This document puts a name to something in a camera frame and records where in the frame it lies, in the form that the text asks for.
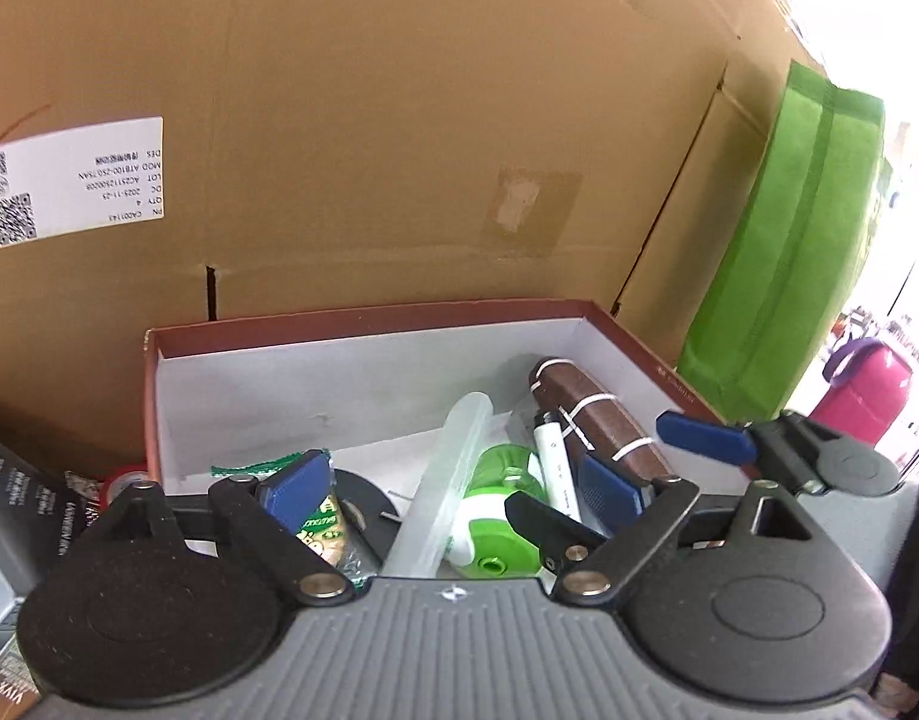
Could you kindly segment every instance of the purple bottle handle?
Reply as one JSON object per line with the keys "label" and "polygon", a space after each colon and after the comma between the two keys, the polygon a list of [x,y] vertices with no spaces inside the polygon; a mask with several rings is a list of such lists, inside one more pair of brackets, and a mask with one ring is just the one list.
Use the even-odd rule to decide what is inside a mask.
{"label": "purple bottle handle", "polygon": [[[830,386],[844,385],[856,375],[856,371],[859,370],[859,362],[880,346],[885,346],[885,343],[879,338],[853,338],[852,341],[843,343],[829,356],[826,366],[823,367],[822,377],[829,382]],[[853,359],[849,361],[842,373],[836,375],[837,368],[849,355],[853,355]]]}

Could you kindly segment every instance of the green bag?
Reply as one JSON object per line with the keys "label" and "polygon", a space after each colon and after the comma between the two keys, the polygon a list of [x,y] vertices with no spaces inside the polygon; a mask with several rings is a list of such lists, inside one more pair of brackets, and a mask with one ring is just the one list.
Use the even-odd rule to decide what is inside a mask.
{"label": "green bag", "polygon": [[883,101],[789,68],[763,164],[680,375],[729,421],[786,405],[869,249]]}

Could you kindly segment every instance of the black round object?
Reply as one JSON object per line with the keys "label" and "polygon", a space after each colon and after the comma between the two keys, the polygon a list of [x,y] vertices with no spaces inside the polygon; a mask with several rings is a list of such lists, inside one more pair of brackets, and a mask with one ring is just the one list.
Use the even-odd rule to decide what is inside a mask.
{"label": "black round object", "polygon": [[626,610],[640,646],[701,691],[753,704],[825,699],[875,673],[883,596],[823,539],[727,538],[643,583]]}
{"label": "black round object", "polygon": [[108,541],[57,566],[23,604],[16,636],[43,688],[138,709],[248,671],[279,617],[273,590],[234,563],[155,541]]}
{"label": "black round object", "polygon": [[899,484],[899,469],[856,440],[832,440],[823,445],[816,472],[831,488],[864,497],[886,495]]}

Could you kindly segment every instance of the green bottle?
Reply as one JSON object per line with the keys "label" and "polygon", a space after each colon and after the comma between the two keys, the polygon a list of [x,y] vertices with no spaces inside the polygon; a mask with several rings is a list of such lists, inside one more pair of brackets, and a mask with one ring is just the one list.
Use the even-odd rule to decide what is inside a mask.
{"label": "green bottle", "polygon": [[446,559],[463,576],[511,579],[539,573],[539,550],[506,521],[505,500],[520,490],[547,500],[535,454],[505,443],[480,455],[446,547]]}

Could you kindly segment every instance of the pink bottle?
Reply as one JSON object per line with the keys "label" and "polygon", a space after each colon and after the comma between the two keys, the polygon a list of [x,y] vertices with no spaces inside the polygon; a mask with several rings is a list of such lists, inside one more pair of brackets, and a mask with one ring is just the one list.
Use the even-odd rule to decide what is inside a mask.
{"label": "pink bottle", "polygon": [[829,389],[810,418],[870,446],[879,442],[909,400],[912,370],[878,338],[856,338],[840,346],[822,375]]}

